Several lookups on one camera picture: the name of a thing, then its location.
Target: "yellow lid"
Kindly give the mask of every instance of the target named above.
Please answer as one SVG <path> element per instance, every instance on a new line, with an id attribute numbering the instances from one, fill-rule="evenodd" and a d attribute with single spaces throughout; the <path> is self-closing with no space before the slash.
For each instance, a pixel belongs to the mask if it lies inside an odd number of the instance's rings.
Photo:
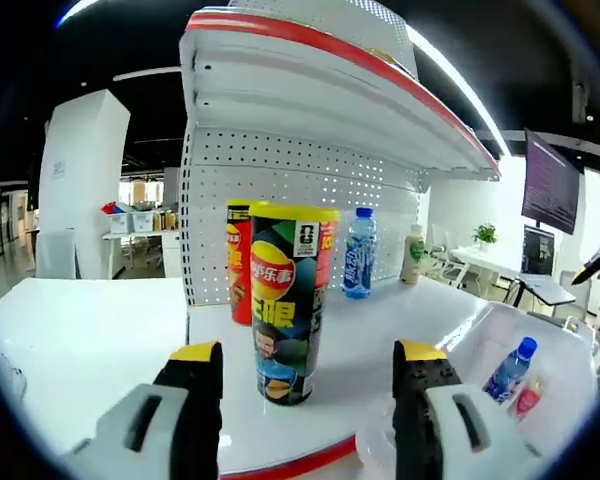
<path id="1" fill-rule="evenodd" d="M 339 222 L 341 218 L 340 211 L 335 208 L 275 203 L 253 204 L 249 208 L 249 215 L 276 220 L 301 220 L 303 222 Z"/>
<path id="2" fill-rule="evenodd" d="M 227 200 L 227 207 L 250 207 L 251 205 L 255 205 L 256 203 L 268 203 L 266 200 L 247 200 L 244 198 L 230 198 Z"/>

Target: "black ceiling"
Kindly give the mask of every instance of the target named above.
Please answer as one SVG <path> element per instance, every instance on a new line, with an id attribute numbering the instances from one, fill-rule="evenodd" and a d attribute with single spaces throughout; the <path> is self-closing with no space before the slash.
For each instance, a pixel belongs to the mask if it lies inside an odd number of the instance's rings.
<path id="1" fill-rule="evenodd" d="M 186 122 L 179 74 L 114 82 L 119 74 L 178 65 L 178 40 L 191 13 L 226 2 L 101 0 L 57 30 L 72 2 L 11 10 L 0 2 L 0 181 L 27 179 L 40 162 L 44 122 L 53 107 L 109 88 L 131 111 L 125 171 L 179 165 Z M 563 46 L 537 12 L 518 0 L 384 1 L 462 73 L 501 129 L 530 128 L 600 143 L 600 91 L 591 88 L 593 122 L 572 122 L 572 72 L 591 78 L 582 53 Z M 420 81 L 465 123 L 483 122 L 440 69 L 416 52 Z"/>

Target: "water bottle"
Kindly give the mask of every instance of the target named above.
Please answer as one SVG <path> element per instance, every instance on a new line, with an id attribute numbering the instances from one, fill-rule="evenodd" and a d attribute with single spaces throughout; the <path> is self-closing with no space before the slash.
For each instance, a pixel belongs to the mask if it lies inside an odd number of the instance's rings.
<path id="1" fill-rule="evenodd" d="M 529 370 L 531 357 L 538 348 L 538 344 L 531 337 L 524 337 L 520 346 L 511 352 L 502 361 L 500 366 L 491 375 L 483 390 L 499 404 L 504 403 L 515 393 L 522 377 Z"/>
<path id="2" fill-rule="evenodd" d="M 371 271 L 376 255 L 376 222 L 373 209 L 356 208 L 349 227 L 342 290 L 349 298 L 366 298 L 371 293 Z"/>

